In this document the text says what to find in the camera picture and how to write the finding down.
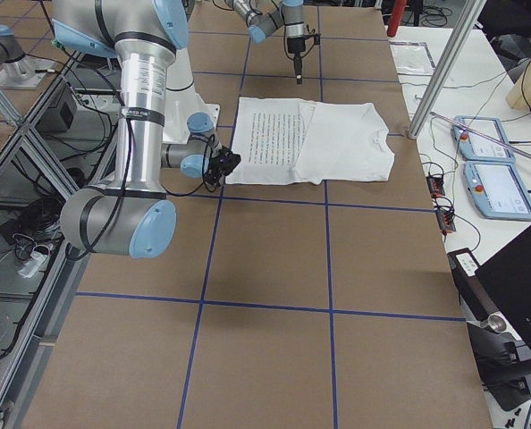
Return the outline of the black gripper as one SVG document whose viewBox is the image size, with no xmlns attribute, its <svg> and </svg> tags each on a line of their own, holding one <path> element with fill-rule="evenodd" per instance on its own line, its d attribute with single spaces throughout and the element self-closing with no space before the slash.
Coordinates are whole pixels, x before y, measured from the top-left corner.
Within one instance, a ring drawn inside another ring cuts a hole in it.
<svg viewBox="0 0 531 429">
<path fill-rule="evenodd" d="M 231 150 L 220 150 L 218 155 L 211 158 L 205 173 L 206 184 L 219 184 L 223 177 L 230 175 L 240 164 L 241 156 Z"/>
<path fill-rule="evenodd" d="M 313 45 L 307 48 L 306 41 L 309 39 L 313 39 Z M 285 51 L 287 57 L 292 58 L 295 78 L 298 84 L 303 82 L 302 58 L 309 54 L 313 46 L 318 46 L 320 41 L 321 34 L 317 32 L 285 39 Z"/>
</svg>

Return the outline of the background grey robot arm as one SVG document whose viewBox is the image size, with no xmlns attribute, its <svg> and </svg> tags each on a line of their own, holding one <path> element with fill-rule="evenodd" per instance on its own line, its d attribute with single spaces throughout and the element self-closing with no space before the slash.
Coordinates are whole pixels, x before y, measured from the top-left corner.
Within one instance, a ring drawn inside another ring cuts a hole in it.
<svg viewBox="0 0 531 429">
<path fill-rule="evenodd" d="M 0 87 L 35 89 L 55 68 L 55 61 L 28 56 L 12 30 L 0 24 Z"/>
</svg>

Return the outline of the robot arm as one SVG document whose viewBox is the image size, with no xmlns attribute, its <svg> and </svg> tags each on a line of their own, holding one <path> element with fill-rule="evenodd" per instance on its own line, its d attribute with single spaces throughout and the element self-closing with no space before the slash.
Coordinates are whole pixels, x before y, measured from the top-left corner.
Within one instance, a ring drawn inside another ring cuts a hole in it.
<svg viewBox="0 0 531 429">
<path fill-rule="evenodd" d="M 63 236 L 82 255 L 158 257 L 177 221 L 161 170 L 178 168 L 218 187 L 241 160 L 202 112 L 186 121 L 185 144 L 171 145 L 169 158 L 162 158 L 167 72 L 189 43 L 184 7 L 180 1 L 58 1 L 53 24 L 63 46 L 115 58 L 122 69 L 114 173 L 69 197 L 60 216 Z"/>
<path fill-rule="evenodd" d="M 262 43 L 279 29 L 283 30 L 283 52 L 291 61 L 296 83 L 303 83 L 303 59 L 321 43 L 321 34 L 311 29 L 304 18 L 303 1 L 271 1 L 273 9 L 262 12 L 251 1 L 223 1 L 212 5 L 226 12 L 234 12 L 244 21 L 251 40 Z"/>
</svg>

